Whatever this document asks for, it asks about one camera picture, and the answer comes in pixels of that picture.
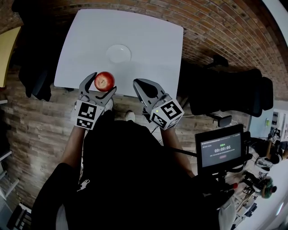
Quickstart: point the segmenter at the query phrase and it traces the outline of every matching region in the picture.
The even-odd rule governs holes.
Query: white sneaker
[[[130,110],[127,111],[125,120],[126,120],[126,121],[131,120],[131,121],[135,122],[135,113],[133,113],[133,112],[130,111]]]
[[[105,105],[105,109],[104,112],[106,112],[107,110],[111,110],[112,111],[113,108],[113,100],[112,98],[107,102],[107,104]]]

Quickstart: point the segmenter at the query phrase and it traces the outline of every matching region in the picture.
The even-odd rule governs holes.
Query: apple
[[[95,87],[101,92],[107,92],[113,88],[115,79],[109,72],[101,72],[94,80]]]

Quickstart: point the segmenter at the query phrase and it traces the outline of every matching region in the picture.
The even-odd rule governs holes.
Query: white table
[[[54,85],[79,88],[89,74],[108,71],[115,77],[117,94],[136,97],[132,82],[145,78],[159,83],[175,98],[182,41],[183,28],[161,19],[125,11],[82,9],[65,39]],[[90,90],[97,91],[94,84]]]

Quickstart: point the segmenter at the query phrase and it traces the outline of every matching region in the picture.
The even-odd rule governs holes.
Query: small screen
[[[202,167],[220,164],[241,157],[241,135],[230,136],[201,142]]]

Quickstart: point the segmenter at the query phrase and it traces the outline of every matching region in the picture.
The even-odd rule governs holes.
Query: person
[[[73,128],[35,200],[32,229],[185,226],[209,216],[187,156],[161,146],[131,111],[114,121],[112,107],[109,101],[85,138],[85,129]],[[164,146],[181,149],[174,128],[161,135]]]
[[[282,149],[283,144],[280,141],[276,141],[275,144],[273,144],[271,141],[252,137],[249,145],[255,150],[259,157],[264,158],[264,160],[272,164],[278,164],[288,158],[288,149]]]
[[[261,195],[262,198],[270,198],[270,196],[277,190],[277,187],[273,185],[273,180],[271,177],[265,177],[260,180],[259,178],[256,178],[252,173],[247,171],[244,172],[244,175],[245,178],[242,180],[242,182],[248,185],[252,190],[258,188],[260,192],[256,193]]]

